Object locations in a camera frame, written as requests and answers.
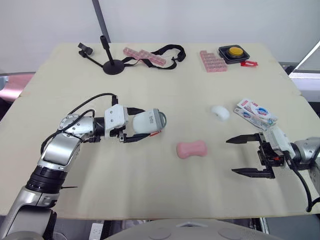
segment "white wall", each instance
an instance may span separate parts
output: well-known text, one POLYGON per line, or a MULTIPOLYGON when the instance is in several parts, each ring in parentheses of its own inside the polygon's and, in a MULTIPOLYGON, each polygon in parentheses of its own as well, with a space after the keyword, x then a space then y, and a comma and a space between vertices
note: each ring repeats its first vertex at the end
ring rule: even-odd
MULTIPOLYGON (((112 42, 254 43, 299 62, 320 39, 319 0, 100 0, 112 42)), ((36 71, 61 42, 99 42, 91 0, 1 0, 0 73, 36 71)))

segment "cable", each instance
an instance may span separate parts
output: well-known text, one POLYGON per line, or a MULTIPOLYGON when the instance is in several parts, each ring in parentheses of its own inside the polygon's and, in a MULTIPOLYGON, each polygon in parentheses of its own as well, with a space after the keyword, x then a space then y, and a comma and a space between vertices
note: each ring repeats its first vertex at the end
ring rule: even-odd
POLYGON ((313 157, 310 159, 310 164, 314 164, 316 159, 318 158, 318 155, 320 153, 320 146, 317 148, 317 150, 315 151, 313 157))
POLYGON ((309 213, 309 212, 311 212, 312 207, 314 206, 313 202, 312 202, 312 198, 311 198, 311 193, 310 193, 309 187, 308 187, 305 179, 300 174, 300 172, 298 172, 297 169, 292 169, 292 170, 298 176, 298 178, 300 179, 300 181, 301 181, 301 183, 302 183, 302 185, 304 187, 304 190, 305 190, 305 193, 306 193, 306 198, 307 198, 307 201, 308 201, 308 206, 306 208, 306 211, 309 213))
POLYGON ((287 159, 289 159, 290 163, 291 163, 291 166, 290 168, 293 170, 293 172, 297 175, 297 177, 300 179, 303 187, 304 187, 304 190, 305 190, 305 193, 306 193, 306 198, 307 198, 307 201, 308 201, 308 206, 306 208, 306 211, 309 213, 311 210, 312 210, 312 198, 311 198, 311 193, 310 193, 310 190, 309 190, 309 187, 305 181, 305 179, 302 177, 302 175, 300 174, 300 172, 298 172, 298 168, 297 168, 297 165, 296 163, 292 160, 292 158, 290 157, 290 154, 288 151, 284 151, 283 152, 285 157, 287 159))
POLYGON ((52 133, 50 136, 48 136, 43 143, 41 144, 41 149, 40 149, 40 153, 41 155, 44 153, 45 147, 48 143, 48 141, 50 139, 52 139, 53 137, 55 137, 56 135, 58 135, 61 132, 64 132, 65 130, 69 129, 70 127, 72 127, 73 125, 75 125, 77 122, 80 121, 81 118, 83 118, 84 115, 86 115, 87 113, 92 112, 92 117, 93 119, 95 118, 95 110, 93 109, 89 109, 85 112, 83 112, 80 116, 78 116, 72 123, 70 123, 69 125, 67 125, 66 127, 62 128, 62 129, 58 129, 56 132, 52 133))
MULTIPOLYGON (((102 96, 112 96, 112 105, 113 105, 113 97, 117 97, 117 95, 113 94, 113 93, 109 93, 109 92, 105 92, 105 93, 101 93, 98 95, 95 95, 91 98, 89 98, 87 101, 81 103, 79 106, 77 106, 75 109, 73 109, 71 112, 68 113, 68 115, 73 114, 75 111, 77 111, 78 109, 82 108, 84 105, 86 105, 87 103, 91 102, 92 100, 102 97, 102 96)), ((56 135, 58 135, 61 132, 64 132, 65 130, 67 130, 68 128, 72 127, 74 124, 76 124, 84 115, 86 115, 87 113, 92 112, 92 117, 93 117, 93 125, 94 127, 96 127, 96 120, 95 120, 95 110, 93 109, 89 109, 87 111, 85 111, 84 113, 82 113, 74 122, 70 123, 68 126, 66 126, 63 129, 58 129, 56 132, 54 132, 53 134, 51 134, 50 136, 48 136, 41 144, 41 149, 40 149, 40 153, 42 155, 42 153, 45 150, 45 146, 47 145, 48 141, 52 138, 54 138, 56 135)))
POLYGON ((83 107, 83 106, 86 105, 87 103, 91 102, 93 99, 96 99, 96 98, 99 98, 99 97, 102 97, 102 96, 113 96, 113 97, 116 97, 117 95, 114 95, 113 93, 109 93, 109 92, 95 95, 95 96, 89 98, 87 101, 81 103, 79 106, 77 106, 77 107, 76 107, 75 109, 73 109, 71 112, 69 112, 68 115, 73 114, 75 111, 77 111, 79 108, 83 107))
POLYGON ((315 200, 312 201, 312 205, 311 205, 311 208, 316 205, 316 203, 319 203, 320 202, 320 197, 316 198, 315 200))

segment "soap box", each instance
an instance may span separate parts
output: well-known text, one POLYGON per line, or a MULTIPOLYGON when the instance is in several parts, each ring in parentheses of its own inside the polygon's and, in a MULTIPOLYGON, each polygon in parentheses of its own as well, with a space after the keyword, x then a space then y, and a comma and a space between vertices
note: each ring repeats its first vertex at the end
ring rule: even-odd
POLYGON ((270 126, 275 125, 278 120, 266 108, 259 106, 248 98, 244 98, 239 102, 234 112, 263 130, 267 130, 270 126))

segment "pink egg tray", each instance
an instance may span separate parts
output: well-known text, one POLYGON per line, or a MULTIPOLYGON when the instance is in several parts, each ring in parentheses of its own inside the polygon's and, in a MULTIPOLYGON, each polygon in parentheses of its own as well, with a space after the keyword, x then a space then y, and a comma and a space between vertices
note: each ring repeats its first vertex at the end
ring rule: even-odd
POLYGON ((160 66, 163 66, 166 64, 166 60, 160 56, 154 55, 148 51, 145 50, 140 50, 139 52, 126 47, 125 49, 123 49, 123 53, 124 55, 127 55, 129 57, 133 57, 136 60, 139 59, 149 59, 150 62, 154 63, 154 64, 158 64, 160 66))
POLYGON ((216 57, 213 52, 200 51, 200 56, 207 73, 225 72, 227 64, 223 58, 216 57))

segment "white tabletop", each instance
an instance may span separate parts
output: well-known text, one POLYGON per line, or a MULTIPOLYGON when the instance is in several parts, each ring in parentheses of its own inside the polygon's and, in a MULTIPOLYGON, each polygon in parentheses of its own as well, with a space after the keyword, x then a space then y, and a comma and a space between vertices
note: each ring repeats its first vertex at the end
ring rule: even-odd
MULTIPOLYGON (((124 47, 155 51, 165 44, 111 44, 115 59, 124 47)), ((275 179, 249 178, 233 168, 258 168, 257 143, 228 144, 226 140, 260 130, 233 113, 250 98, 278 116, 278 126, 294 142, 320 136, 320 120, 270 52, 261 44, 241 44, 257 61, 256 68, 228 65, 226 72, 207 73, 199 52, 216 52, 227 44, 183 44, 186 58, 174 70, 126 67, 119 75, 78 54, 77 44, 61 44, 0 122, 0 214, 6 214, 40 157, 41 142, 53 133, 74 107, 99 93, 118 95, 119 103, 141 109, 158 108, 167 116, 161 134, 136 143, 117 139, 86 143, 73 164, 54 210, 62 218, 159 219, 245 218, 306 214, 304 188, 288 169, 274 168, 275 179), (212 105, 223 105, 230 119, 220 122, 212 105), (180 159, 178 142, 203 140, 205 157, 180 159)), ((105 62, 100 44, 88 44, 92 56, 105 62)), ((174 51, 163 56, 170 62, 174 51)), ((79 112, 96 109, 103 116, 108 96, 79 112)), ((313 198, 317 192, 303 171, 313 198)), ((316 205, 313 213, 320 213, 316 205)))

